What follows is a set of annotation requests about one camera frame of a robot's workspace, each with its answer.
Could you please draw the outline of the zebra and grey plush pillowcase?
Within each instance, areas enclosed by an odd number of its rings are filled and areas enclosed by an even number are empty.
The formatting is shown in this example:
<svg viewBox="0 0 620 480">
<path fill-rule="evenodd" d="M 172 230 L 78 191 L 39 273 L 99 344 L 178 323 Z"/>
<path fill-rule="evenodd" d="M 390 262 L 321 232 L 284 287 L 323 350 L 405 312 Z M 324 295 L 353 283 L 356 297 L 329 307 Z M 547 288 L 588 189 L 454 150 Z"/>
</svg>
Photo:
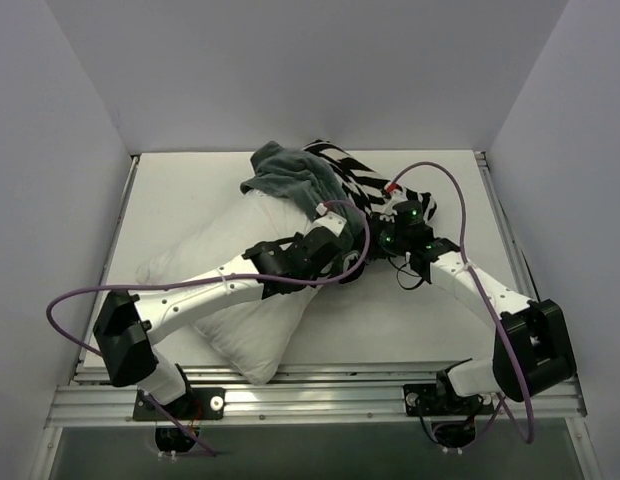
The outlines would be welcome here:
<svg viewBox="0 0 620 480">
<path fill-rule="evenodd" d="M 340 239 L 352 248 L 348 269 L 338 278 L 340 283 L 358 279 L 367 263 L 378 259 L 372 252 L 371 216 L 380 213 L 384 205 L 382 190 L 388 182 L 374 169 L 355 159 L 336 145 L 316 140 L 300 150 L 285 148 L 271 141 L 259 148 L 250 158 L 251 178 L 240 185 L 243 194 L 259 190 L 268 196 L 292 201 L 309 219 L 315 220 L 315 208 L 323 203 L 347 220 Z M 407 200 L 422 204 L 426 223 L 437 210 L 430 193 L 419 193 L 403 187 Z"/>
</svg>

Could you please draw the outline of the white pillow insert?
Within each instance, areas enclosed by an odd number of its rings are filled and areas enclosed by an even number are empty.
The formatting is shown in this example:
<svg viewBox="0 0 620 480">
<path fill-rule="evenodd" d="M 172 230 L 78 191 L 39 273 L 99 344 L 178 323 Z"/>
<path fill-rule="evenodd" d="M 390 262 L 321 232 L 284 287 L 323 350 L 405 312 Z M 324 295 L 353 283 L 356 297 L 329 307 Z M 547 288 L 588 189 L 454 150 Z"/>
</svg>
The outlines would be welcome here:
<svg viewBox="0 0 620 480">
<path fill-rule="evenodd" d="M 261 241 L 305 233 L 310 221 L 290 200 L 251 190 L 210 222 L 143 262 L 139 284 L 184 281 L 221 266 Z M 250 383 L 263 385 L 275 375 L 304 311 L 318 290 L 275 295 L 239 304 L 198 320 L 157 345 L 183 366 L 226 365 Z"/>
</svg>

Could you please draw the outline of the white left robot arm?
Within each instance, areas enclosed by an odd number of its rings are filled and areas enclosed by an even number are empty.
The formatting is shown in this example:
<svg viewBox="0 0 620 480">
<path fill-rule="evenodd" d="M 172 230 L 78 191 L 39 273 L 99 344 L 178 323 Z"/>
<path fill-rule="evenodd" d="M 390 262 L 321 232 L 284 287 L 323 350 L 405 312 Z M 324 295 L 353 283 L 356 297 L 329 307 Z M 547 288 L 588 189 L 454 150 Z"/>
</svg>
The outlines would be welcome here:
<svg viewBox="0 0 620 480">
<path fill-rule="evenodd" d="M 262 241 L 229 262 L 174 289 L 118 289 L 104 299 L 93 326 L 114 387 L 151 394 L 169 419 L 184 417 L 192 393 L 182 370 L 154 346 L 177 330 L 221 310 L 316 286 L 341 254 L 345 220 L 329 215 L 289 240 Z"/>
</svg>

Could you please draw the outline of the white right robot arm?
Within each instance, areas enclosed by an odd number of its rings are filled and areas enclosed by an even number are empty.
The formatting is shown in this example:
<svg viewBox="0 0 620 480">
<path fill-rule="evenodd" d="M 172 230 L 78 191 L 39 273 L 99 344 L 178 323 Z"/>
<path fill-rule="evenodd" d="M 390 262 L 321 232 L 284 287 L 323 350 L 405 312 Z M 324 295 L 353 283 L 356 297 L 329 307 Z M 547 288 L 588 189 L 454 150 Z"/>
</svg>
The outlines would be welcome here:
<svg viewBox="0 0 620 480">
<path fill-rule="evenodd" d="M 433 391 L 440 409 L 457 412 L 479 394 L 522 402 L 576 375 L 561 307 L 522 295 L 472 264 L 460 245 L 435 235 L 418 202 L 372 214 L 371 230 L 376 250 L 406 260 L 423 282 L 454 297 L 494 336 L 489 356 L 439 372 Z"/>
</svg>

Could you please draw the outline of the aluminium right side rail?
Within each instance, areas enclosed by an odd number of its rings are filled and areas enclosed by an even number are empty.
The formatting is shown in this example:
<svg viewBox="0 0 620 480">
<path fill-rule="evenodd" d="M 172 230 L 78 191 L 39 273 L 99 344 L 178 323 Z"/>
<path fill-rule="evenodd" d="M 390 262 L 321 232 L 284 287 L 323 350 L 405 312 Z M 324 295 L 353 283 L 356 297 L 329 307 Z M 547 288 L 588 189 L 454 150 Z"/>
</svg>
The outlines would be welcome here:
<svg viewBox="0 0 620 480">
<path fill-rule="evenodd" d="M 479 173 L 482 177 L 484 188 L 488 195 L 499 233 L 505 246 L 506 256 L 515 279 L 517 290 L 537 302 L 541 301 L 542 297 L 539 295 L 539 291 L 532 276 L 527 258 L 519 245 L 519 242 L 517 241 L 511 222 L 503 208 L 502 202 L 497 195 L 496 187 L 488 164 L 487 154 L 485 151 L 475 151 L 474 156 Z M 555 393 L 555 391 L 557 391 L 559 387 L 564 386 L 570 388 L 570 397 L 572 397 L 574 402 L 576 402 L 576 412 L 578 412 L 576 415 L 578 417 L 585 417 L 587 415 L 587 408 L 583 399 L 583 392 L 578 376 L 574 376 L 571 380 L 564 382 L 551 390 L 547 390 L 544 394 L 551 394 L 554 397 L 557 397 L 558 401 L 558 392 Z"/>
</svg>

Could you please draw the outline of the aluminium rail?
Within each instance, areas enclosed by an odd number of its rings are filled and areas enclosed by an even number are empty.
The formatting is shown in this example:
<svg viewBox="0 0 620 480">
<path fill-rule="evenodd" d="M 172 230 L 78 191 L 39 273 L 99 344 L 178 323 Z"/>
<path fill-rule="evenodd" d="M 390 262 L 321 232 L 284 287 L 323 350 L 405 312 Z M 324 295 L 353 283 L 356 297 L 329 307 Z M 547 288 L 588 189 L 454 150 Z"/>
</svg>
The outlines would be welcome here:
<svg viewBox="0 0 620 480">
<path fill-rule="evenodd" d="M 539 291 L 532 276 L 527 258 L 519 245 L 519 242 L 517 241 L 511 222 L 503 208 L 502 202 L 497 195 L 496 187 L 488 164 L 487 154 L 485 151 L 475 151 L 474 156 L 479 173 L 482 177 L 484 188 L 488 195 L 499 233 L 505 246 L 506 256 L 515 279 L 517 290 L 537 302 L 541 301 L 542 297 L 539 295 Z M 558 392 L 555 393 L 555 391 L 557 391 L 559 387 L 564 386 L 570 388 L 570 397 L 572 397 L 574 402 L 576 402 L 576 412 L 578 412 L 576 415 L 578 417 L 585 417 L 587 415 L 587 408 L 583 399 L 583 392 L 578 376 L 574 376 L 571 380 L 564 382 L 551 390 L 547 390 L 544 394 L 551 394 L 554 397 L 557 397 L 558 401 Z"/>
<path fill-rule="evenodd" d="M 99 284 L 105 284 L 108 279 L 108 275 L 109 275 L 112 260 L 115 254 L 116 246 L 118 243 L 121 227 L 122 227 L 124 217 L 126 214 L 126 210 L 127 210 L 127 206 L 129 203 L 129 198 L 130 198 L 131 191 L 134 186 L 135 178 L 136 178 L 137 171 L 139 168 L 140 160 L 141 160 L 141 154 L 136 154 L 136 155 L 131 156 L 131 165 L 130 165 L 130 169 L 129 169 L 129 172 L 128 172 L 128 175 L 127 175 L 124 187 L 123 187 L 123 191 L 121 194 L 119 211 L 116 217 L 114 230 L 113 230 L 113 234 L 112 234 L 109 248 L 107 251 L 106 259 L 104 261 L 104 265 L 102 268 L 101 276 L 99 279 Z M 98 307 L 100 306 L 101 296 L 102 294 L 99 292 L 97 292 L 94 296 L 90 318 L 88 320 L 88 325 L 86 327 L 86 331 L 84 335 L 84 341 L 88 345 L 90 345 L 90 342 L 91 342 L 92 328 L 93 328 L 94 321 L 96 320 Z"/>
</svg>

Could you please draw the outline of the aluminium front rail frame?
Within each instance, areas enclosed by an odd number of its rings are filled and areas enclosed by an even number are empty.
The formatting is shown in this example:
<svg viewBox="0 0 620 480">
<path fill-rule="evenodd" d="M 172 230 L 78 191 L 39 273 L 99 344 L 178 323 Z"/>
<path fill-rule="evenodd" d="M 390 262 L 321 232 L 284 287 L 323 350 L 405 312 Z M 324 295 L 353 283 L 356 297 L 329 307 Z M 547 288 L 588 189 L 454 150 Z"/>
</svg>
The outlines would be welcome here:
<svg viewBox="0 0 620 480">
<path fill-rule="evenodd" d="M 265 386 L 254 386 L 225 367 L 188 368 L 195 387 L 225 391 L 221 425 L 403 422 L 403 388 L 428 384 L 441 362 L 283 366 Z M 133 387 L 107 384 L 102 368 L 81 367 L 59 387 L 48 428 L 134 426 Z"/>
</svg>

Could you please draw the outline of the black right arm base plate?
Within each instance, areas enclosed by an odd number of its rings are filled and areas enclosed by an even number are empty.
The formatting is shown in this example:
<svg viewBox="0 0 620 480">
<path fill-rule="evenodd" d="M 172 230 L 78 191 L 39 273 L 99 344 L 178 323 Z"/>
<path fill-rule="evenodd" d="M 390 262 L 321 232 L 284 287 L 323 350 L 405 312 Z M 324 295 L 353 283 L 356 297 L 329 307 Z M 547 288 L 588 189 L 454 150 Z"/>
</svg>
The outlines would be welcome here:
<svg viewBox="0 0 620 480">
<path fill-rule="evenodd" d="M 411 417 L 468 417 L 494 412 L 492 400 L 481 395 L 458 397 L 441 393 L 435 383 L 405 384 L 402 391 L 406 415 Z"/>
</svg>

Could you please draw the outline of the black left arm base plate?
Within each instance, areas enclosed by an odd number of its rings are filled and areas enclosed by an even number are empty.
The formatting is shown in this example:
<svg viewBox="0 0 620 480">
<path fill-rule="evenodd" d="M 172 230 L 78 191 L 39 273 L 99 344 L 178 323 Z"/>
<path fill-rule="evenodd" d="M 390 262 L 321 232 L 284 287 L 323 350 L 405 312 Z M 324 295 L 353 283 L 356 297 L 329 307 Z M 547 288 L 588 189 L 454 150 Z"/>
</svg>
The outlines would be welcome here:
<svg viewBox="0 0 620 480">
<path fill-rule="evenodd" d="M 177 420 L 212 421 L 224 416 L 226 391 L 220 387 L 194 387 L 190 393 L 162 405 L 162 408 Z M 164 421 L 167 417 L 138 390 L 132 413 L 134 421 Z"/>
</svg>

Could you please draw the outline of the aluminium left side rail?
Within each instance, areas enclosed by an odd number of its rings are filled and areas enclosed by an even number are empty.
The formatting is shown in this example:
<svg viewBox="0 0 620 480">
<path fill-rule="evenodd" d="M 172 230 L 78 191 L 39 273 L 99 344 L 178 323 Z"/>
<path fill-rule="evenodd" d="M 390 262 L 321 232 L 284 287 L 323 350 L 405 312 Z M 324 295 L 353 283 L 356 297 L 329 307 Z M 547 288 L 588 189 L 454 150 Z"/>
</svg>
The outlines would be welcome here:
<svg viewBox="0 0 620 480">
<path fill-rule="evenodd" d="M 130 169 L 129 169 L 129 172 L 128 172 L 128 175 L 127 175 L 124 187 L 123 187 L 123 191 L 121 194 L 119 211 L 116 217 L 114 230 L 113 230 L 113 234 L 112 234 L 109 248 L 107 251 L 106 259 L 104 261 L 104 265 L 102 268 L 101 276 L 99 279 L 99 284 L 105 284 L 108 279 L 108 275 L 109 275 L 112 260 L 115 254 L 116 246 L 118 243 L 121 227 L 122 227 L 124 217 L 126 214 L 126 210 L 127 210 L 127 206 L 129 203 L 129 198 L 130 198 L 131 191 L 134 186 L 135 178 L 136 178 L 137 171 L 139 168 L 140 160 L 141 160 L 141 154 L 136 154 L 136 155 L 131 156 L 131 165 L 130 165 Z M 99 292 L 97 292 L 94 296 L 90 318 L 88 320 L 88 325 L 86 327 L 86 331 L 84 335 L 84 341 L 88 345 L 90 345 L 90 342 L 91 342 L 92 328 L 93 328 L 94 321 L 96 320 L 98 307 L 100 306 L 101 296 L 102 294 Z"/>
</svg>

